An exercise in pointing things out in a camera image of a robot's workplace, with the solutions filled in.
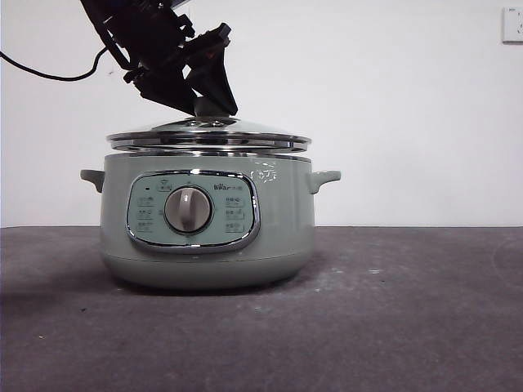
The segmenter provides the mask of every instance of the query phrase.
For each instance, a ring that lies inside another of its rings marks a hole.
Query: gray tabletop
[[[2,231],[4,391],[522,391],[523,229],[317,229],[294,279],[162,292]]]

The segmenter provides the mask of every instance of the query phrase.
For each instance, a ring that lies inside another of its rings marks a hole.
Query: pot base
[[[295,275],[309,252],[268,259],[227,262],[153,262],[103,255],[111,273],[142,286],[172,290],[217,290],[259,286]]]

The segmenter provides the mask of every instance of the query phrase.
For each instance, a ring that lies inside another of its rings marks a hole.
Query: control panel
[[[180,253],[247,246],[260,228],[257,192],[243,174],[158,171],[132,185],[127,232],[143,246]]]

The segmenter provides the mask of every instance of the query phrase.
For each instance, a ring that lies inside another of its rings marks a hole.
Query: wall outlet
[[[523,7],[503,10],[503,42],[523,42]]]

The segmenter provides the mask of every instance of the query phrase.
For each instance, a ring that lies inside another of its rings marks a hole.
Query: slow cooker
[[[82,171],[102,194],[101,254],[118,278],[181,290],[247,287],[311,258],[311,140],[236,118],[188,118],[108,137],[119,154]]]

